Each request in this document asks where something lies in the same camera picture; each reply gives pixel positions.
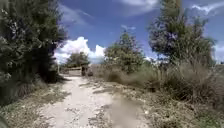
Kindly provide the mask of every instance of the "vegetation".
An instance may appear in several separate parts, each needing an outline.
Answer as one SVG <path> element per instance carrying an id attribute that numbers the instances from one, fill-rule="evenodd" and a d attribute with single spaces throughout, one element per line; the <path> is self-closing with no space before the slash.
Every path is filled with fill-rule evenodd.
<path id="1" fill-rule="evenodd" d="M 124 31 L 120 40 L 106 49 L 105 65 L 119 68 L 128 74 L 138 71 L 144 59 L 138 45 L 135 37 Z"/>
<path id="2" fill-rule="evenodd" d="M 204 37 L 207 20 L 190 20 L 181 0 L 162 0 L 161 4 L 161 15 L 149 28 L 152 51 L 170 62 L 198 60 L 211 65 L 214 41 Z"/>
<path id="3" fill-rule="evenodd" d="M 72 67 L 81 67 L 81 66 L 88 66 L 89 65 L 88 56 L 85 53 L 73 53 L 70 58 L 67 60 L 65 67 L 72 68 Z"/>
<path id="4" fill-rule="evenodd" d="M 9 0 L 0 4 L 0 105 L 5 105 L 42 88 L 46 82 L 57 82 L 59 75 L 53 54 L 66 37 L 59 25 L 61 14 L 57 0 Z M 181 101 L 190 104 L 191 114 L 196 116 L 200 127 L 221 127 L 211 115 L 214 109 L 223 112 L 224 71 L 222 65 L 214 66 L 215 41 L 204 36 L 207 20 L 190 18 L 181 0 L 162 0 L 161 4 L 160 16 L 148 28 L 149 45 L 152 51 L 164 56 L 163 60 L 168 60 L 166 63 L 145 60 L 135 37 L 124 31 L 120 39 L 106 49 L 103 64 L 88 75 L 156 93 L 161 102 L 157 107 L 165 109 L 164 118 L 179 114 L 164 106 L 175 108 L 176 101 Z M 89 63 L 88 56 L 81 52 L 72 54 L 62 68 L 85 67 Z M 198 105 L 212 112 L 202 114 L 196 109 Z M 153 119 L 159 128 L 181 128 L 184 120 L 157 118 Z"/>
<path id="5" fill-rule="evenodd" d="M 33 90 L 37 79 L 57 80 L 53 54 L 65 33 L 57 0 L 9 0 L 0 13 L 2 104 Z"/>
<path id="6" fill-rule="evenodd" d="M 105 52 L 106 62 L 95 72 L 107 81 L 162 93 L 172 100 L 190 103 L 193 105 L 190 109 L 199 115 L 202 113 L 197 106 L 206 106 L 209 108 L 205 110 L 206 113 L 211 113 L 203 116 L 193 114 L 198 120 L 197 127 L 219 128 L 220 122 L 212 115 L 216 115 L 214 109 L 223 112 L 224 76 L 221 65 L 214 66 L 212 59 L 214 40 L 204 37 L 207 20 L 199 17 L 190 19 L 187 10 L 181 7 L 181 0 L 162 0 L 161 4 L 161 15 L 148 29 L 149 44 L 152 51 L 162 54 L 162 59 L 168 61 L 161 64 L 144 61 L 143 55 L 135 47 L 137 45 L 134 48 L 138 54 L 132 54 L 135 50 L 127 50 L 127 46 L 132 44 L 132 41 L 127 41 L 129 43 L 115 43 L 109 47 Z M 120 42 L 128 39 L 125 37 L 129 37 L 126 32 Z M 184 119 L 179 120 L 179 117 L 162 122 L 157 120 L 155 127 L 182 127 Z"/>

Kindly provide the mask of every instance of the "dirt road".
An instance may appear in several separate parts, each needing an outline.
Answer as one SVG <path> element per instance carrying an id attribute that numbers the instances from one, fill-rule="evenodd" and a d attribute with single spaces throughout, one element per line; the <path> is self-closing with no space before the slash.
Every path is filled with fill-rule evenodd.
<path id="1" fill-rule="evenodd" d="M 136 105 L 103 91 L 81 77 L 68 77 L 62 91 L 70 93 L 62 102 L 46 104 L 39 114 L 52 128 L 147 128 Z"/>

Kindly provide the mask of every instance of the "gravel path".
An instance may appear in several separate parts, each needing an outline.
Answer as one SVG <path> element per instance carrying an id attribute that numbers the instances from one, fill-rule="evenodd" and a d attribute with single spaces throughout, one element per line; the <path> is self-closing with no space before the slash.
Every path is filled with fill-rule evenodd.
<path id="1" fill-rule="evenodd" d="M 90 125 L 90 119 L 96 118 L 102 111 L 104 106 L 119 106 L 112 105 L 115 103 L 114 98 L 109 93 L 94 93 L 96 91 L 102 90 L 102 88 L 85 87 L 80 86 L 87 84 L 89 81 L 81 77 L 69 77 L 62 88 L 62 91 L 70 93 L 62 102 L 57 102 L 55 104 L 46 104 L 44 107 L 39 109 L 39 114 L 42 118 L 46 119 L 46 123 L 52 128 L 98 128 L 98 126 Z M 116 107 L 117 116 L 122 116 L 120 112 L 122 108 Z M 115 107 L 111 107 L 108 110 L 112 113 L 107 114 L 109 120 L 118 119 L 116 115 L 111 115 L 115 112 Z M 136 119 L 127 120 L 127 122 L 132 122 L 133 128 L 146 128 L 144 123 Z M 110 127 L 126 128 L 118 125 L 110 125 Z"/>

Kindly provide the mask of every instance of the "tree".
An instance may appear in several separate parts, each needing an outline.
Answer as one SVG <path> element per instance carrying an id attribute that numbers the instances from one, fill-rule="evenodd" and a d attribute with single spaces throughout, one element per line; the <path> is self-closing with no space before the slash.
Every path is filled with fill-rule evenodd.
<path id="1" fill-rule="evenodd" d="M 57 0 L 9 0 L 0 13 L 0 71 L 47 80 L 65 38 Z"/>
<path id="2" fill-rule="evenodd" d="M 214 41 L 203 36 L 207 21 L 190 21 L 181 0 L 162 0 L 161 4 L 161 15 L 149 28 L 152 51 L 170 62 L 187 59 L 211 63 Z"/>
<path id="3" fill-rule="evenodd" d="M 105 64 L 133 73 L 143 64 L 143 55 L 135 37 L 124 31 L 120 40 L 105 51 Z"/>
<path id="4" fill-rule="evenodd" d="M 89 65 L 88 56 L 85 55 L 85 53 L 73 53 L 71 57 L 68 59 L 66 63 L 66 67 L 72 68 L 72 67 L 81 67 L 81 66 L 88 66 Z"/>

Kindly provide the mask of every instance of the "dry grass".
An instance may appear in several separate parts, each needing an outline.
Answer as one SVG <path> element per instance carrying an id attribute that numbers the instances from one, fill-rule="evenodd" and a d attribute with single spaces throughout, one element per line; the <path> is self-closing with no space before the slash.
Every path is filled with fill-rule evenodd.
<path id="1" fill-rule="evenodd" d="M 200 63 L 182 62 L 167 67 L 166 71 L 142 67 L 139 72 L 127 75 L 110 69 L 103 76 L 106 81 L 135 87 L 135 92 L 144 90 L 128 95 L 146 101 L 143 106 L 150 113 L 152 127 L 221 128 L 224 118 L 217 112 L 223 112 L 224 107 L 224 74 L 218 68 L 217 71 Z"/>
<path id="2" fill-rule="evenodd" d="M 45 87 L 23 99 L 0 108 L 0 114 L 5 117 L 12 128 L 47 128 L 45 119 L 39 118 L 37 109 L 46 103 L 63 100 L 68 94 L 60 91 L 60 85 Z"/>

